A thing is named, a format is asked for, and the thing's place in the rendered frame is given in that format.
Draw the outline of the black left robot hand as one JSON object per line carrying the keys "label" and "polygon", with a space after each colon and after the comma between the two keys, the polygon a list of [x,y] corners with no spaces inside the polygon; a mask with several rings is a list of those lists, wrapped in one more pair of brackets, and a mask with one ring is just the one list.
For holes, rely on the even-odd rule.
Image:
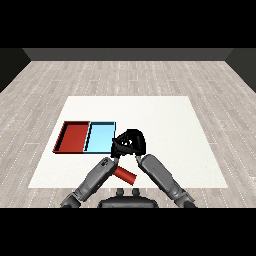
{"label": "black left robot hand", "polygon": [[111,157],[112,158],[120,158],[127,154],[128,146],[127,146],[127,136],[118,136],[117,138],[112,139],[111,146]]}

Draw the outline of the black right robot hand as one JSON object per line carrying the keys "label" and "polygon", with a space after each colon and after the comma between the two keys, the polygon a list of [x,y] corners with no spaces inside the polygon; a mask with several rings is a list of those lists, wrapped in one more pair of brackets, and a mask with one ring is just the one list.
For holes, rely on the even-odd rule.
{"label": "black right robot hand", "polygon": [[127,129],[115,139],[115,142],[116,150],[120,155],[141,156],[146,154],[146,141],[143,133],[138,129]]}

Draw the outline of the light blue shallow open box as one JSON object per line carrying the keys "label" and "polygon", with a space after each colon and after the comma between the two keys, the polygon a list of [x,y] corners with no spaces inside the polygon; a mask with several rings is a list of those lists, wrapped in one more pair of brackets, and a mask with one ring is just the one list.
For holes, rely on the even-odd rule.
{"label": "light blue shallow open box", "polygon": [[92,121],[86,135],[83,152],[85,154],[109,154],[115,131],[114,121]]}

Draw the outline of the red can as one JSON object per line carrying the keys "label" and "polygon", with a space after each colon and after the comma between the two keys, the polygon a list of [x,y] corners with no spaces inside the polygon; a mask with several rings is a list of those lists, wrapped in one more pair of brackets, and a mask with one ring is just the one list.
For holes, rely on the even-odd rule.
{"label": "red can", "polygon": [[114,171],[114,175],[126,183],[133,185],[136,179],[136,175],[129,172],[128,170],[118,166]]}

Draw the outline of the red shallow open box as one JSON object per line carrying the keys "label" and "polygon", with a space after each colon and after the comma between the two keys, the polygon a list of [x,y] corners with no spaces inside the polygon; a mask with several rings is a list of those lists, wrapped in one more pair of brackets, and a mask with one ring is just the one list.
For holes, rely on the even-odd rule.
{"label": "red shallow open box", "polygon": [[55,154],[83,154],[89,121],[65,121],[53,148]]}

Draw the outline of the dark grey robot body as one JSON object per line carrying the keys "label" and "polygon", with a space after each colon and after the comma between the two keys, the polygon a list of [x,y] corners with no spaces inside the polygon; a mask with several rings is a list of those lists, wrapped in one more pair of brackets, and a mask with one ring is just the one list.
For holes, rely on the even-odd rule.
{"label": "dark grey robot body", "polygon": [[142,197],[138,188],[132,189],[131,196],[125,196],[124,189],[118,188],[116,195],[101,200],[98,208],[158,208],[158,204],[155,200]]}

